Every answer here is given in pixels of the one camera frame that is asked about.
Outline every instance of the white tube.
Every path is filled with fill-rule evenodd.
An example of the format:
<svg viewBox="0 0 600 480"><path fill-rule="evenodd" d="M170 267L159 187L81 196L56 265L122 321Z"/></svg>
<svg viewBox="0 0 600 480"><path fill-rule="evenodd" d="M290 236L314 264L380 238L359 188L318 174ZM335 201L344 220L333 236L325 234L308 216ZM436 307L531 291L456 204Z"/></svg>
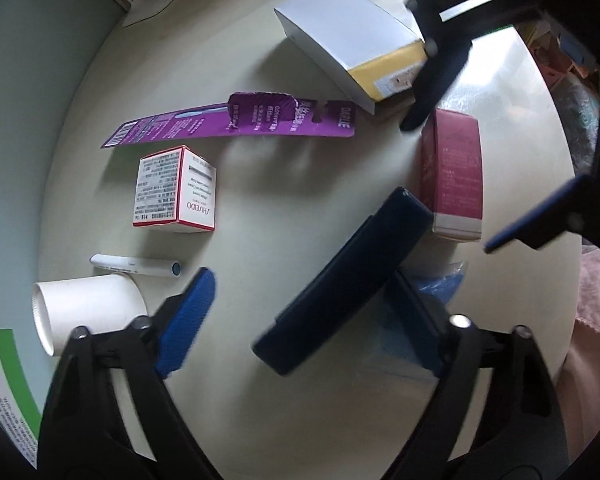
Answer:
<svg viewBox="0 0 600 480"><path fill-rule="evenodd" d="M176 278L182 268L175 260L153 260L150 258L128 258L127 256L111 256L110 254L94 254L91 265L100 269L146 274L162 278Z"/></svg>
<svg viewBox="0 0 600 480"><path fill-rule="evenodd" d="M62 353L77 326L94 334L111 332L146 316L140 291L124 274L35 283L32 307L38 337L51 356Z"/></svg>

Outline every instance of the light blue wall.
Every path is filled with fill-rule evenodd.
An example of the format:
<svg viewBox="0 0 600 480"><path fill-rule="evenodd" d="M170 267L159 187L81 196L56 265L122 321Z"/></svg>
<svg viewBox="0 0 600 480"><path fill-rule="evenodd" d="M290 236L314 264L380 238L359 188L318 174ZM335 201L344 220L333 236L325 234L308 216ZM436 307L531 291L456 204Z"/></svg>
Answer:
<svg viewBox="0 0 600 480"><path fill-rule="evenodd" d="M15 330L40 408L53 363L31 287L46 174L74 92L122 13L113 0L0 0L0 328Z"/></svg>

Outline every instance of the cardboard box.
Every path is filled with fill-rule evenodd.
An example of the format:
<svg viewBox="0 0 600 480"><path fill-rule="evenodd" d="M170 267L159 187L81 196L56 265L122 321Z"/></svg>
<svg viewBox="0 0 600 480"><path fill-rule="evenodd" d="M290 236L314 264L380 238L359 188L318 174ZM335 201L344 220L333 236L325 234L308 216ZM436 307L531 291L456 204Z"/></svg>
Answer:
<svg viewBox="0 0 600 480"><path fill-rule="evenodd" d="M386 115L414 102L424 45L381 7L369 0L289 0L275 11L285 34L367 112Z"/></svg>
<svg viewBox="0 0 600 480"><path fill-rule="evenodd" d="M216 168L187 146L140 159L134 226L177 233L216 228Z"/></svg>
<svg viewBox="0 0 600 480"><path fill-rule="evenodd" d="M482 152L478 121L433 111L422 129L420 200L434 213L433 232L459 242L482 236Z"/></svg>

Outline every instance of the white box with red trim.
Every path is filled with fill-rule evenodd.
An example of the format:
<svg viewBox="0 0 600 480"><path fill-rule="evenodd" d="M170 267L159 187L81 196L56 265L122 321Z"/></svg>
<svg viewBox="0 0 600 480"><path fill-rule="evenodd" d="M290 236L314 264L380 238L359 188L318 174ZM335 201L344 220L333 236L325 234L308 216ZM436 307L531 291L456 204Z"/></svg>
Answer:
<svg viewBox="0 0 600 480"><path fill-rule="evenodd" d="M216 228L216 168L187 146L140 159L134 226L177 233Z"/></svg>

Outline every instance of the dark red box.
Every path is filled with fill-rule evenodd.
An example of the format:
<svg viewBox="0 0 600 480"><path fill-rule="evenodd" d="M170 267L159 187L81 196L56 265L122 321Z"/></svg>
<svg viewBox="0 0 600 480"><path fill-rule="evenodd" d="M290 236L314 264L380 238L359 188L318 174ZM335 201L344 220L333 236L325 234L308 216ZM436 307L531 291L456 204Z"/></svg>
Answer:
<svg viewBox="0 0 600 480"><path fill-rule="evenodd" d="M433 232L460 242L482 236L482 152L474 117L436 108L422 129L420 201Z"/></svg>

